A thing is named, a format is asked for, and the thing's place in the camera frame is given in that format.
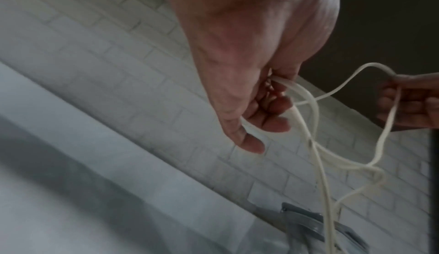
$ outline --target dark ceiling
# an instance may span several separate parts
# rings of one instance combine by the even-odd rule
[[[324,91],[355,69],[380,62],[400,74],[437,72],[439,0],[341,0],[340,16],[322,50],[303,64],[300,75]],[[375,120],[378,69],[354,78],[335,98]]]

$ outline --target cable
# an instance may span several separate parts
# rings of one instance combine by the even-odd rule
[[[321,95],[319,97],[313,97],[311,93],[306,90],[301,85],[294,83],[290,80],[286,80],[284,78],[278,77],[278,76],[270,76],[270,79],[272,81],[275,81],[277,83],[280,83],[284,86],[286,86],[288,89],[294,91],[295,93],[302,96],[305,100],[302,102],[294,103],[294,106],[289,110],[289,113],[293,116],[293,119],[298,123],[298,127],[300,132],[302,133],[302,136],[305,138],[308,144],[308,150],[310,152],[311,160],[314,163],[314,168],[316,170],[316,176],[317,176],[317,183],[319,186],[320,194],[321,194],[321,200],[323,203],[323,222],[325,226],[325,245],[326,245],[326,253],[327,254],[335,254],[336,253],[336,243],[337,243],[337,237],[336,237],[336,231],[335,231],[335,225],[334,225],[334,217],[337,209],[339,206],[348,198],[357,195],[367,188],[375,185],[381,185],[385,182],[385,173],[384,170],[381,168],[378,168],[375,166],[380,159],[383,156],[383,150],[384,150],[384,143],[389,136],[389,133],[392,129],[394,120],[395,120],[395,114],[396,110],[398,108],[399,101],[401,99],[401,87],[398,87],[396,90],[396,97],[395,97],[395,104],[391,108],[389,112],[389,116],[387,118],[387,121],[385,123],[385,127],[383,129],[383,132],[381,133],[380,137],[378,138],[378,141],[376,143],[375,147],[375,154],[373,159],[367,163],[363,164],[360,162],[351,161],[349,159],[346,159],[344,157],[341,157],[330,150],[326,149],[322,145],[320,145],[318,142],[316,142],[316,134],[318,130],[318,124],[319,124],[319,106],[317,104],[318,100],[324,99],[326,97],[329,97],[336,92],[340,91],[349,81],[351,81],[358,73],[360,73],[362,70],[364,70],[367,67],[376,67],[381,70],[383,70],[385,73],[387,73],[390,76],[396,75],[396,73],[386,65],[380,64],[380,63],[367,63],[359,67],[344,83],[342,83],[339,87],[332,90],[329,93],[326,93],[324,95]],[[302,115],[300,114],[300,111],[298,110],[297,106],[309,104],[312,110],[312,128],[311,131],[309,130],[308,126],[306,125],[305,120],[303,119]],[[343,170],[357,170],[357,171],[368,171],[373,173],[374,180],[371,184],[365,185],[363,187],[360,187],[358,189],[355,189],[351,191],[350,193],[343,196],[341,199],[337,200],[334,204],[332,204],[331,201],[331,194],[330,194],[330,188],[329,184],[326,178],[325,169],[323,167],[322,160],[325,162],[331,164],[332,166],[335,166],[339,169]],[[341,251],[345,254],[346,250],[341,248]]]

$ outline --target white brick wall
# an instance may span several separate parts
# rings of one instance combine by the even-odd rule
[[[167,0],[0,0],[0,60],[224,197],[252,211],[290,202],[321,211],[313,164],[297,132],[270,134],[252,155],[222,133]],[[315,94],[321,90],[299,78]],[[309,119],[308,107],[301,107]],[[333,98],[318,141],[366,162],[380,129]],[[393,133],[382,188],[341,209],[373,254],[428,253],[429,160],[424,130]],[[334,198],[369,182],[326,168]]]

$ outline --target gray plastic object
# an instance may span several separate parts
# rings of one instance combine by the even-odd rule
[[[290,254],[310,254],[312,247],[308,237],[325,241],[323,216],[319,213],[310,212],[294,205],[283,203],[281,213],[284,216]],[[369,254],[368,244],[351,228],[335,223],[337,239],[340,245],[349,254]]]

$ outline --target human hand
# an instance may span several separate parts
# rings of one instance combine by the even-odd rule
[[[339,0],[170,0],[224,133],[263,153],[241,117],[270,132],[290,130],[280,117],[292,106],[274,75],[294,80],[303,61],[332,32]]]
[[[394,105],[396,87],[402,95],[395,124],[415,128],[439,128],[439,73],[418,76],[398,75],[386,83],[380,92],[378,118],[387,120]]]

